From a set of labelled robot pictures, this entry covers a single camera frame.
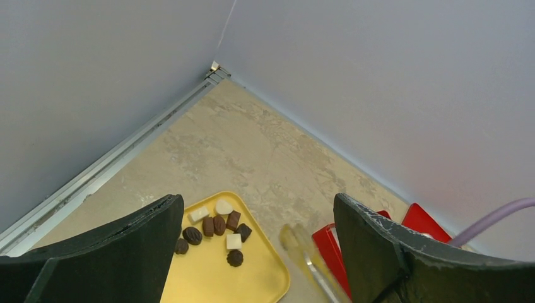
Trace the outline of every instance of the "gray wall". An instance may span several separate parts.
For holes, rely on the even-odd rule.
[[[233,0],[0,3],[0,231],[197,85]]]
[[[216,60],[458,232],[535,196],[534,29],[532,1],[238,0]],[[473,244],[535,259],[534,218]]]

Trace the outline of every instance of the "purple tube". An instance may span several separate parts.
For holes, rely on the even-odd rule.
[[[468,241],[485,231],[487,228],[496,224],[501,219],[530,206],[535,206],[535,198],[524,198],[509,202],[497,210],[489,213],[485,217],[479,219],[479,221],[476,223],[470,225],[470,227],[458,234],[457,237],[451,239],[448,244],[456,247],[465,245],[468,243]]]

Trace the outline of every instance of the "milk chocolate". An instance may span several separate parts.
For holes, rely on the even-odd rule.
[[[234,234],[242,235],[242,243],[245,243],[247,238],[251,235],[252,229],[249,228],[245,223],[241,223],[240,226],[234,231]]]
[[[189,249],[189,245],[186,240],[180,238],[175,245],[175,254],[186,254]]]
[[[230,266],[238,267],[244,262],[244,254],[241,251],[230,251],[226,256],[226,261]]]
[[[203,240],[203,235],[195,227],[186,227],[182,232],[182,236],[191,245],[199,245]]]
[[[223,235],[225,233],[225,219],[221,215],[214,217],[214,233],[216,235]]]
[[[240,222],[240,216],[242,214],[233,210],[226,219],[226,227],[233,232],[236,231],[236,228],[238,227],[238,223]]]
[[[214,236],[214,218],[206,217],[203,219],[203,233],[206,237]]]

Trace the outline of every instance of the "yellow tray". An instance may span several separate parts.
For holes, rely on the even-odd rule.
[[[243,200],[235,193],[223,191],[184,210],[182,230],[192,226],[188,214],[206,206],[215,216],[215,204],[227,200],[242,216],[240,223],[252,229],[241,251],[244,262],[232,267],[226,262],[226,230],[222,236],[203,237],[198,246],[189,246],[184,255],[173,255],[161,302],[277,302],[290,287],[290,273],[268,238],[254,220]],[[195,226],[201,232],[202,221]]]

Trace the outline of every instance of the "beige marble table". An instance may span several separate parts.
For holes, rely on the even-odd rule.
[[[234,191],[283,258],[291,287],[282,302],[319,302],[278,242],[284,223],[312,233],[333,221],[336,193],[348,193],[400,221],[407,205],[243,88],[225,80],[36,246],[86,232],[168,194],[186,206]]]

